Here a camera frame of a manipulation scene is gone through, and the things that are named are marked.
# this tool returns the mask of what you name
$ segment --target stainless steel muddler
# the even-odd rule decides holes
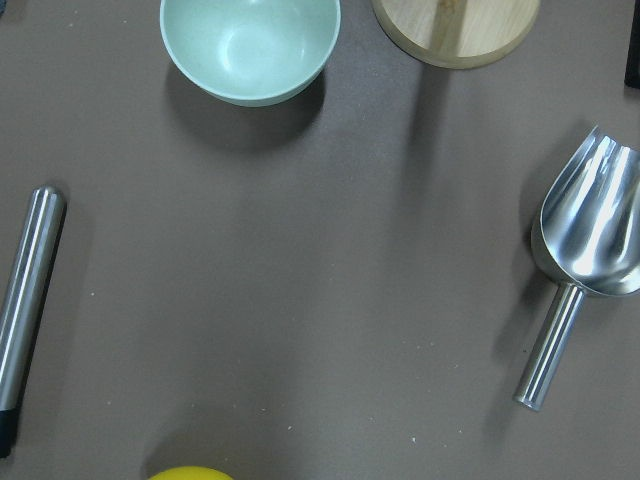
[[[0,457],[11,452],[19,400],[44,304],[66,202],[53,187],[33,191],[0,314]]]
[[[538,267],[559,285],[514,400],[540,410],[587,295],[640,288],[640,152],[598,127],[547,193],[533,222]]]

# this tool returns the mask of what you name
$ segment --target yellow round object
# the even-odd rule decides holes
[[[149,480],[233,480],[226,473],[204,467],[176,467],[160,472]]]

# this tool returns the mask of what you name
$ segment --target round wooden board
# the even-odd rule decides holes
[[[516,48],[540,0],[371,0],[380,25],[408,54],[446,68],[493,63]]]

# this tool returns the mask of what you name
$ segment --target bowl rim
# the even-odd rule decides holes
[[[340,7],[340,0],[327,0],[333,3],[333,5],[335,6],[336,21],[333,26],[333,35],[331,37],[331,41],[329,42],[326,48],[326,51],[322,56],[322,60],[318,63],[318,66],[310,74],[305,75],[302,81],[297,82],[282,90],[271,92],[268,95],[237,95],[229,92],[224,92],[223,90],[219,90],[217,88],[211,88],[210,85],[207,85],[205,82],[199,80],[194,75],[192,75],[191,72],[189,72],[189,70],[182,64],[182,62],[180,62],[177,55],[174,53],[173,48],[171,47],[171,43],[169,42],[169,38],[166,32],[166,26],[165,26],[166,4],[171,1],[182,1],[182,0],[162,0],[160,2],[160,33],[162,35],[162,41],[164,43],[165,49],[167,50],[167,53],[169,53],[169,57],[171,57],[171,60],[173,61],[174,65],[178,67],[178,69],[189,80],[191,80],[194,84],[196,84],[198,87],[200,87],[204,91],[210,93],[211,95],[214,95],[221,99],[229,99],[229,100],[240,101],[240,102],[269,101],[269,100],[277,99],[282,96],[286,96],[288,93],[295,92],[301,87],[304,87],[307,82],[309,82],[310,80],[313,80],[316,76],[318,76],[319,73],[322,71],[322,69],[325,67],[338,41],[338,35],[340,33],[340,25],[342,23],[342,12]]]

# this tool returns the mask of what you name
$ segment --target stainless steel scoop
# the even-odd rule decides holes
[[[531,246],[559,284],[513,397],[538,411],[585,296],[640,288],[640,153],[594,128],[547,193]]]

